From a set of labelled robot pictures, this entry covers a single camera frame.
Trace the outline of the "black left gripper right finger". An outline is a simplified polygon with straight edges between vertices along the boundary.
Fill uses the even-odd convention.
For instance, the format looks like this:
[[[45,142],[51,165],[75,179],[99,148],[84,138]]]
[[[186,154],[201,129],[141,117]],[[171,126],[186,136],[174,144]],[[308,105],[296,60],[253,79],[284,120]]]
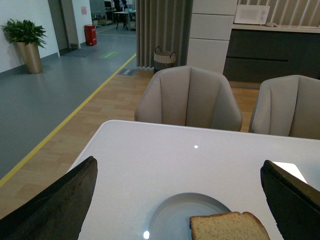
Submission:
[[[285,240],[320,238],[320,192],[265,160],[261,185],[277,228]]]

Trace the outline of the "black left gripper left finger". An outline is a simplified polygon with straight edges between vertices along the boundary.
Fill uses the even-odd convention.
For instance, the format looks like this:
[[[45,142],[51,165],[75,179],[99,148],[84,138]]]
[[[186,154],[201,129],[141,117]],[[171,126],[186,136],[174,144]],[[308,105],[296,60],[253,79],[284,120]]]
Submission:
[[[98,175],[90,156],[27,203],[0,220],[2,240],[76,240]]]

